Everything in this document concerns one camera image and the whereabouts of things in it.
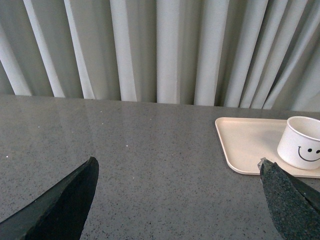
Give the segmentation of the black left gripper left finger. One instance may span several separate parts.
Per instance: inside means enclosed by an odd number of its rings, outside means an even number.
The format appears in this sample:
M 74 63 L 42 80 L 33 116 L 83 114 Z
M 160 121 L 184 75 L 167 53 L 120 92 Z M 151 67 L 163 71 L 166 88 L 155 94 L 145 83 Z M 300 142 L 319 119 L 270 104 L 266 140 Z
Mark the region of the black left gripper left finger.
M 0 224 L 2 240 L 78 240 L 95 196 L 99 163 L 91 157 Z

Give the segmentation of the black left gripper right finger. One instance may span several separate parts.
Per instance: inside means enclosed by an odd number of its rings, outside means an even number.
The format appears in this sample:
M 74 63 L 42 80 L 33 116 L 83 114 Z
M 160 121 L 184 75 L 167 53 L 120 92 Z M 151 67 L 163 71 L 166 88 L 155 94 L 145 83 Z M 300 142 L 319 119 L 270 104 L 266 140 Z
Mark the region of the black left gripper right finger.
M 260 180 L 272 222 L 284 240 L 320 238 L 320 192 L 262 158 Z

